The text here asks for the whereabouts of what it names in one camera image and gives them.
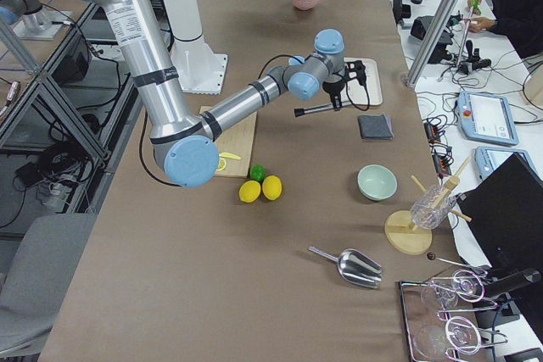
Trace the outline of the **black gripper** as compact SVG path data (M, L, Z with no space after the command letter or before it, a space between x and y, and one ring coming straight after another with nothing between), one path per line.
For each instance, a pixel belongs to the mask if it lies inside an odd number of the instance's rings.
M342 98L340 93L347 87L348 83L357 80L358 84L366 89L366 66L361 60L346 62L344 64L343 74L333 73L332 77L335 81L322 84L325 93L330 97L332 110L339 111L343 108Z

